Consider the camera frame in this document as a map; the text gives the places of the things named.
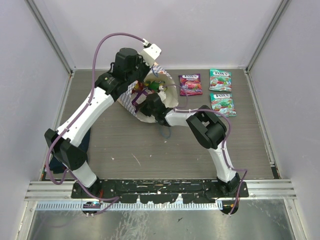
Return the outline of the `blue checkered paper bag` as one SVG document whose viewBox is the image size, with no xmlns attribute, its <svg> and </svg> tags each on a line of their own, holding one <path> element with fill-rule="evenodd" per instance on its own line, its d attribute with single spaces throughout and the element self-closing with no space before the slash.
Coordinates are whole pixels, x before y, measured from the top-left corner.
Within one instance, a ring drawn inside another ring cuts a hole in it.
<svg viewBox="0 0 320 240">
<path fill-rule="evenodd" d="M 160 65 L 156 64 L 152 67 L 150 70 L 149 74 L 146 76 L 143 82 L 147 80 L 159 80 L 159 81 L 164 81 L 165 85 L 165 93 L 166 93 L 166 99 L 163 102 L 163 104 L 167 108 L 174 108 L 177 107 L 179 104 L 178 101 L 178 94 L 177 94 L 177 88 L 175 86 L 175 82 L 171 75 Z M 132 114 L 135 118 L 137 118 L 139 121 L 143 123 L 148 123 L 148 124 L 153 124 L 156 123 L 157 120 L 154 116 L 147 116 L 143 114 L 140 109 L 138 109 L 138 112 L 135 113 L 134 107 L 132 105 L 132 100 L 134 98 L 134 94 L 132 94 L 132 90 L 134 88 L 135 84 L 131 84 L 128 87 L 128 90 L 120 96 L 118 99 L 118 102 L 130 113 Z"/>
</svg>

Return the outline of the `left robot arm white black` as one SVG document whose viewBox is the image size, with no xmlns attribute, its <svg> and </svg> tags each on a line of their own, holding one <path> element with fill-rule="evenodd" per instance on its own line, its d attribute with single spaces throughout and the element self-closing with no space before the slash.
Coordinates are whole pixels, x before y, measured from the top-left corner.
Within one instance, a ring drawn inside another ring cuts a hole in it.
<svg viewBox="0 0 320 240">
<path fill-rule="evenodd" d="M 124 94 L 136 81 L 145 79 L 159 57 L 160 50 L 154 46 L 137 52 L 122 48 L 115 55 L 110 70 L 94 78 L 93 89 L 73 115 L 57 130 L 48 129 L 44 136 L 49 156 L 55 157 L 86 188 L 97 181 L 89 167 L 88 155 L 79 145 L 100 115 Z"/>
</svg>

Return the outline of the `dark navy cloth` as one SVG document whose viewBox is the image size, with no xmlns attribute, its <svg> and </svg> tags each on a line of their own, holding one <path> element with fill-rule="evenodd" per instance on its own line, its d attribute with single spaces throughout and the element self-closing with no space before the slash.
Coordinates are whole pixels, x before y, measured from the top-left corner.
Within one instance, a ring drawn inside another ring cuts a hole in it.
<svg viewBox="0 0 320 240">
<path fill-rule="evenodd" d="M 63 173 L 65 169 L 78 170 L 88 161 L 88 149 L 91 137 L 91 129 L 84 135 L 78 146 L 71 144 L 70 140 L 61 137 L 51 150 L 53 157 L 49 161 L 49 169 L 54 174 Z"/>
</svg>

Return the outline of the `green snack packet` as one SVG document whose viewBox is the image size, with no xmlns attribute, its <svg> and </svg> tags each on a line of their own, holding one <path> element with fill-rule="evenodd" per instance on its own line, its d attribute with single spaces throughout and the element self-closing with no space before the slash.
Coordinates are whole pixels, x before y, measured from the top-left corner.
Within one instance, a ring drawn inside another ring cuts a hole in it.
<svg viewBox="0 0 320 240">
<path fill-rule="evenodd" d="M 162 80 L 146 80 L 144 85 L 151 91 L 159 92 L 160 86 L 164 86 L 165 82 Z"/>
</svg>

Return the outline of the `teal white snack packet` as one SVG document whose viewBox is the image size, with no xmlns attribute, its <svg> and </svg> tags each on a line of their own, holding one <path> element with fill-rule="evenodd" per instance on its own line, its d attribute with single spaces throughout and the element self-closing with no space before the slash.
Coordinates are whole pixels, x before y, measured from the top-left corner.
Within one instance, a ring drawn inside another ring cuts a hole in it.
<svg viewBox="0 0 320 240">
<path fill-rule="evenodd" d="M 211 108 L 226 117 L 235 117 L 237 115 L 231 93 L 210 93 Z"/>
</svg>

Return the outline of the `purple snack packet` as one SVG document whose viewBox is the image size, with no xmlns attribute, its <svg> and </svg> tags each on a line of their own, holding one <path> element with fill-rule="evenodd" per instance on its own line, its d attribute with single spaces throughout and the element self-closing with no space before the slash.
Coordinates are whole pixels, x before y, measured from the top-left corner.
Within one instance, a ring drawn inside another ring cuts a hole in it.
<svg viewBox="0 0 320 240">
<path fill-rule="evenodd" d="M 136 92 L 133 96 L 133 100 L 131 101 L 131 104 L 133 105 L 134 112 L 137 113 L 139 110 L 138 105 L 140 105 L 142 102 L 144 102 L 148 95 L 153 94 L 153 90 L 149 90 L 147 88 L 144 88 L 142 91 Z"/>
<path fill-rule="evenodd" d="M 183 74 L 179 75 L 180 82 L 180 96 L 199 96 L 203 94 L 201 85 L 201 75 L 196 74 Z"/>
</svg>

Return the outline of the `teal mint candy packet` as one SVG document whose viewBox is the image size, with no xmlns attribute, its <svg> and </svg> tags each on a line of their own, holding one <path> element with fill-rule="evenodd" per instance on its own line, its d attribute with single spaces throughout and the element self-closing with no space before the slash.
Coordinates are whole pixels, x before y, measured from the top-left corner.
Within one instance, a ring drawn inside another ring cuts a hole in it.
<svg viewBox="0 0 320 240">
<path fill-rule="evenodd" d="M 232 91 L 232 73 L 211 68 L 209 70 L 209 90 L 218 92 Z"/>
</svg>

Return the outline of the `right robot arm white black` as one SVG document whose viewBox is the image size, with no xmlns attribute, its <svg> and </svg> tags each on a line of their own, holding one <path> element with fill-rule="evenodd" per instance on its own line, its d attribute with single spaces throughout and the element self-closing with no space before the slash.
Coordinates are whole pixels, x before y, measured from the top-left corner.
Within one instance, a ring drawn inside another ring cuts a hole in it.
<svg viewBox="0 0 320 240">
<path fill-rule="evenodd" d="M 225 195 L 240 191 L 241 178 L 227 150 L 227 127 L 208 106 L 190 110 L 167 107 L 158 94 L 153 93 L 138 104 L 137 109 L 147 117 L 154 117 L 162 126 L 188 127 L 197 142 L 208 150 L 220 191 Z"/>
</svg>

